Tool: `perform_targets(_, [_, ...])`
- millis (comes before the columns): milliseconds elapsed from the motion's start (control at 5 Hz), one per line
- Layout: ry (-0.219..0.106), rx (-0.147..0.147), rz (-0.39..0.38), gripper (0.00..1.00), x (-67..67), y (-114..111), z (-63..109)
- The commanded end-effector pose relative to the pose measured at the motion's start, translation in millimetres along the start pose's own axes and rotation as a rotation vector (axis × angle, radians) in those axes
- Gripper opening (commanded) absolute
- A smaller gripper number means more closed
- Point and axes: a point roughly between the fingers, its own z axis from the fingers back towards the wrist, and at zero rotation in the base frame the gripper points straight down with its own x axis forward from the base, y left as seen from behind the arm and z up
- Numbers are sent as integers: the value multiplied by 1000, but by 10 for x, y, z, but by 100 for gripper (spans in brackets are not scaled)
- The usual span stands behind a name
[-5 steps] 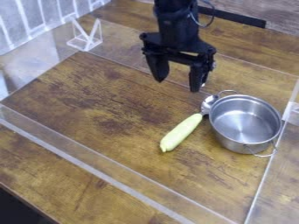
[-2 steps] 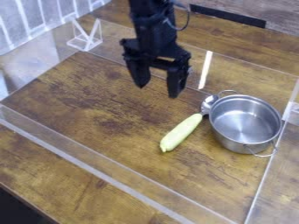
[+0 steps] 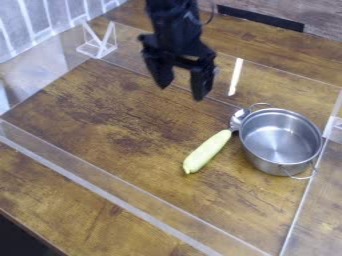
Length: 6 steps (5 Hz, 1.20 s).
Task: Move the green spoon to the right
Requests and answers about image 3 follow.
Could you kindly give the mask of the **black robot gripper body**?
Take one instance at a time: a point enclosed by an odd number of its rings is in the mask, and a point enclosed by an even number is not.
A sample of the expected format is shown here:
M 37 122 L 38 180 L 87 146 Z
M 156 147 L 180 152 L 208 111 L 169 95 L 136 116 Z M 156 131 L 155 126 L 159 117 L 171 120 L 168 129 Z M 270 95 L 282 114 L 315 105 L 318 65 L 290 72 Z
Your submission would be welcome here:
M 169 69 L 180 59 L 187 68 L 213 69 L 215 52 L 200 40 L 201 28 L 196 0 L 145 0 L 145 12 L 153 32 L 141 34 L 143 59 L 149 71 Z

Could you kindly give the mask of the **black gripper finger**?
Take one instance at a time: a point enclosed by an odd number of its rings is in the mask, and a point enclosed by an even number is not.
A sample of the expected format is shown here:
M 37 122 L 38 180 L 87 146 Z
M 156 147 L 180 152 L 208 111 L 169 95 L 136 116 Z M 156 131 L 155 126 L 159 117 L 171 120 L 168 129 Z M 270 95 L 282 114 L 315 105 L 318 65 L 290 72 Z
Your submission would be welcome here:
M 164 89 L 173 80 L 172 62 L 164 55 L 148 51 L 143 51 L 141 56 L 156 85 Z
M 216 66 L 212 62 L 201 63 L 191 69 L 191 91 L 196 101 L 201 101 L 209 93 L 216 75 Z

